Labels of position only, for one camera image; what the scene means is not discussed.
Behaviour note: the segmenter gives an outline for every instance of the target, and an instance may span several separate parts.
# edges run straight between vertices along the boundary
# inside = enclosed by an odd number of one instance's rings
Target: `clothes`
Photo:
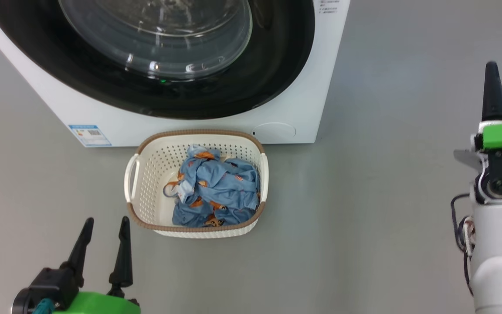
[[[187,149],[178,182],[164,187],[177,197],[172,221],[188,227],[236,225],[249,220],[259,206],[257,169],[241,159],[220,161],[220,152],[199,145]]]

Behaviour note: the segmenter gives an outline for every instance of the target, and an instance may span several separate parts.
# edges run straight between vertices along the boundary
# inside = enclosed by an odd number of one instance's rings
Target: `brown basket rim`
[[[231,135],[233,137],[245,137],[246,139],[252,141],[255,145],[257,145],[257,148],[261,152],[261,154],[265,153],[265,149],[263,148],[263,145],[255,137],[252,137],[251,135],[243,132],[238,132],[238,131],[227,131],[227,130],[182,130],[182,131],[169,131],[169,132],[162,132],[158,133],[155,135],[152,135],[151,137],[148,137],[143,143],[137,148],[136,154],[141,154],[141,152],[145,149],[146,146],[148,146],[149,143],[152,141],[159,139],[160,137],[173,137],[173,136],[178,136],[178,135],[195,135],[195,134],[213,134],[213,135]],[[167,231],[167,232],[217,232],[217,231],[227,231],[227,230],[235,230],[235,229],[241,229],[245,228],[249,225],[251,225],[253,222],[255,222],[257,219],[259,219],[259,216],[263,213],[265,210],[265,202],[261,201],[259,204],[259,207],[257,208],[257,211],[255,211],[255,215],[251,217],[251,219],[239,223],[239,225],[230,225],[230,226],[220,226],[220,227],[201,227],[201,228],[188,228],[188,227],[169,227],[169,226],[159,226],[159,225],[152,225],[150,223],[146,223],[142,221],[138,216],[137,213],[135,213],[135,209],[133,207],[133,204],[131,202],[127,203],[127,210],[129,211],[129,214],[131,218],[137,223],[139,226],[146,228],[146,229],[151,229],[151,230],[157,230],[157,231]]]

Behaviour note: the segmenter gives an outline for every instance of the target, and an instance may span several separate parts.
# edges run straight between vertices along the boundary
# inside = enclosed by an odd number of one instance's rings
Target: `washing machine door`
[[[98,101],[211,119],[263,105],[295,80],[315,12],[312,0],[0,0],[0,27]]]

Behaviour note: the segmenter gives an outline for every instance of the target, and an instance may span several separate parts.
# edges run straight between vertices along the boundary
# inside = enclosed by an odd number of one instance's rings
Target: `blue and white sticker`
[[[77,139],[86,147],[108,147],[112,143],[96,125],[69,125]]]

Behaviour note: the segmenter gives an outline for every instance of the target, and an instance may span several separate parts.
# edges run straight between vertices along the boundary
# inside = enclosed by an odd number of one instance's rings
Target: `cable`
[[[455,232],[455,242],[458,250],[464,253],[464,279],[466,280],[466,285],[468,286],[468,290],[470,290],[470,294],[474,295],[474,291],[472,291],[472,287],[470,286],[470,273],[468,272],[468,259],[472,259],[471,256],[468,256],[468,249],[466,248],[466,242],[464,241],[464,235],[462,232],[462,227],[464,227],[464,222],[468,218],[468,216],[464,217],[460,223],[456,219],[456,209],[455,203],[461,198],[470,197],[468,193],[456,195],[451,200],[451,212],[452,212],[452,226]]]

